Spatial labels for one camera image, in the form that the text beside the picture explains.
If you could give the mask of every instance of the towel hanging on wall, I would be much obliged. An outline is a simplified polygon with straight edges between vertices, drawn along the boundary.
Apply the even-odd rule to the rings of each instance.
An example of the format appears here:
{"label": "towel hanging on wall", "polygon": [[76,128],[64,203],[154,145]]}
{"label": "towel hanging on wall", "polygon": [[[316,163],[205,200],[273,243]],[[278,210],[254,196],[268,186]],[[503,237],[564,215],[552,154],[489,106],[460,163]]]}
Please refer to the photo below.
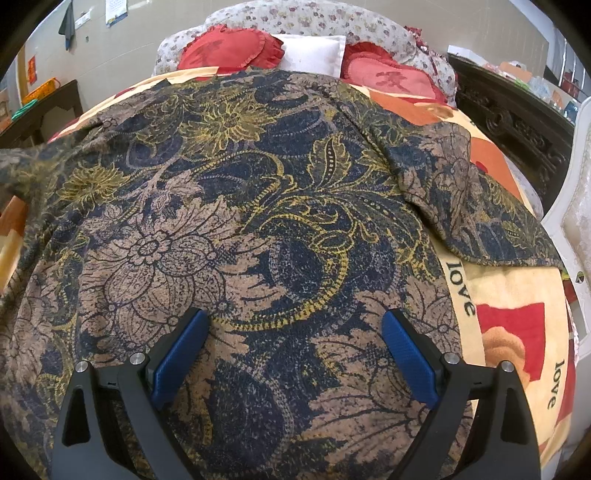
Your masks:
{"label": "towel hanging on wall", "polygon": [[66,50],[70,50],[72,46],[72,38],[76,33],[74,28],[74,2],[71,1],[70,5],[66,10],[66,14],[64,15],[64,19],[61,21],[60,29],[58,30],[60,35],[64,35],[66,37]]}

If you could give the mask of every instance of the blue gripper pad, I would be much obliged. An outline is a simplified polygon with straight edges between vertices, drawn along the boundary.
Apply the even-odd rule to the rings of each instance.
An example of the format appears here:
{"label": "blue gripper pad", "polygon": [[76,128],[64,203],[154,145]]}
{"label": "blue gripper pad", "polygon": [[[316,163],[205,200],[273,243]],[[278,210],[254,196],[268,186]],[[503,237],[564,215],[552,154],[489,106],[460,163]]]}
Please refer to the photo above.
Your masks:
{"label": "blue gripper pad", "polygon": [[192,314],[190,321],[170,346],[153,373],[151,401],[157,410],[161,410],[165,404],[174,400],[185,376],[195,363],[209,332],[209,318],[204,310],[187,313]]}
{"label": "blue gripper pad", "polygon": [[439,401],[435,373],[392,312],[382,318],[382,337],[414,398],[429,408],[435,407]]}

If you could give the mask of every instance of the white ornate chair back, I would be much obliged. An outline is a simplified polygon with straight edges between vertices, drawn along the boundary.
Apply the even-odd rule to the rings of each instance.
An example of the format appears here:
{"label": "white ornate chair back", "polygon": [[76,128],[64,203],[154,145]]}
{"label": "white ornate chair back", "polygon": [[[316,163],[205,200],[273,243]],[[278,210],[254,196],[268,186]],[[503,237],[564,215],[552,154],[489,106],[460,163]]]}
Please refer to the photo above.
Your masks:
{"label": "white ornate chair back", "polygon": [[582,359],[591,353],[591,98],[579,110],[569,170],[542,225],[564,261],[579,300],[580,312],[573,309],[573,319]]}

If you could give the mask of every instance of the orange basket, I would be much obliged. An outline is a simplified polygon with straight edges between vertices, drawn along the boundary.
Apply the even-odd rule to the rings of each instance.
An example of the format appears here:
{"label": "orange basket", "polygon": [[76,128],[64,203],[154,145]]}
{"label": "orange basket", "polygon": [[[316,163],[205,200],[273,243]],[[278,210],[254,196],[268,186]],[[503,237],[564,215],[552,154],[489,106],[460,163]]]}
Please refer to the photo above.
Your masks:
{"label": "orange basket", "polygon": [[52,79],[49,79],[48,81],[43,83],[40,87],[36,88],[31,93],[29,93],[24,99],[22,99],[22,104],[24,106],[27,103],[29,103],[31,100],[34,100],[35,98],[37,100],[41,100],[42,98],[45,98],[50,93],[55,92],[56,88],[59,88],[59,87],[61,87],[60,81],[58,79],[56,79],[55,77],[53,77]]}

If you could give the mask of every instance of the carved wooden furniture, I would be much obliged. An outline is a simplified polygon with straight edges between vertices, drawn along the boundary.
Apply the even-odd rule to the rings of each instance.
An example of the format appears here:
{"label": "carved wooden furniture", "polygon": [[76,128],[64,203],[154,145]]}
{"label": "carved wooden furniture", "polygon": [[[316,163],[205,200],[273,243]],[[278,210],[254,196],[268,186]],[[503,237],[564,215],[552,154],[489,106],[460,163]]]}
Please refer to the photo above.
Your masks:
{"label": "carved wooden furniture", "polygon": [[449,62],[458,76],[458,108],[519,167],[548,212],[569,168],[574,126],[500,75],[455,55]]}
{"label": "carved wooden furniture", "polygon": [[78,94],[78,81],[62,85],[54,92],[39,100],[30,110],[17,118],[10,126],[0,134],[0,148],[17,147],[21,140],[28,137],[33,139],[35,145],[42,144],[44,139],[41,134],[43,116],[50,110],[59,107],[64,110],[74,110],[74,115],[79,117],[84,113]]}

